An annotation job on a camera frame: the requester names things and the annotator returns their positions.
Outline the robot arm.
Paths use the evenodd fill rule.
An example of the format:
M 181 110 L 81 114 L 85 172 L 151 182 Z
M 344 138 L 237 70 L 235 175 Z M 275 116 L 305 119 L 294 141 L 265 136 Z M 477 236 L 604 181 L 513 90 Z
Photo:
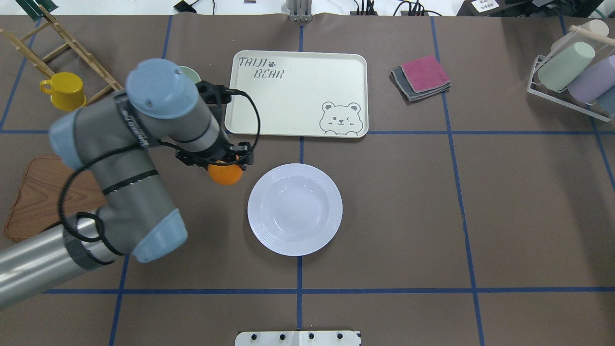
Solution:
M 141 263 L 180 247 L 187 230 L 149 151 L 175 150 L 188 166 L 253 163 L 255 144 L 231 144 L 221 105 L 247 93 L 193 83 L 166 59 L 140 62 L 125 88 L 66 114 L 49 129 L 53 151 L 73 173 L 59 222 L 1 252 L 1 307 L 43 293 L 126 255 Z

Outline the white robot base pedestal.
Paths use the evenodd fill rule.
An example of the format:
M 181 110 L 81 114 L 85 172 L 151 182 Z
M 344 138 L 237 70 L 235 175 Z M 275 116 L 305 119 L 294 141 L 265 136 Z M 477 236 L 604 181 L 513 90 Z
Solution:
M 241 332 L 235 346 L 360 346 L 359 331 L 252 331 Z

